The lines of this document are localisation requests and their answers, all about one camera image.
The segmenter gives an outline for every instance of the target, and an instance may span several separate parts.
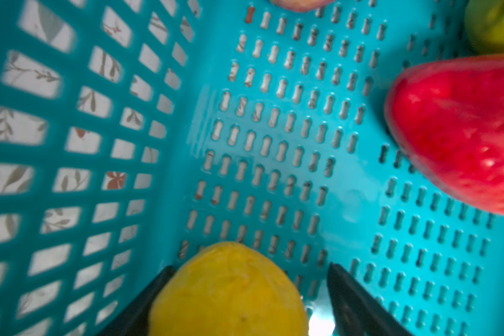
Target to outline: toy fruit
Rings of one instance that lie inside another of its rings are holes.
[[[205,248],[155,299],[149,336],[307,336],[300,294],[272,261],[242,244]]]
[[[465,30],[478,52],[504,53],[504,0],[471,0]]]
[[[275,5],[294,12],[306,12],[317,9],[333,1],[334,0],[271,0]]]
[[[384,108],[392,135],[424,176],[504,215],[504,55],[409,68]]]

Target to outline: yellow lemon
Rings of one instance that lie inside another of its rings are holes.
[[[478,52],[504,53],[504,0],[470,0],[465,30]]]
[[[272,261],[242,244],[205,248],[155,299],[149,336],[307,336],[300,294]]]

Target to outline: strawberry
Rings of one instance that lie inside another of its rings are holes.
[[[504,55],[421,64],[385,102],[411,163],[460,201],[504,215]]]
[[[326,6],[334,0],[271,0],[277,6],[295,12],[306,12]]]

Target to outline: green pepper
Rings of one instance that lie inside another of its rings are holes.
[[[470,0],[465,30],[477,52],[504,53],[504,0]]]

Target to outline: teal plastic surface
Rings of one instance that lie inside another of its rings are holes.
[[[403,68],[467,54],[465,1],[196,4],[0,1],[0,336],[94,335],[221,240],[287,271],[311,336],[329,262],[415,335],[504,334],[504,217],[432,186],[382,118]]]

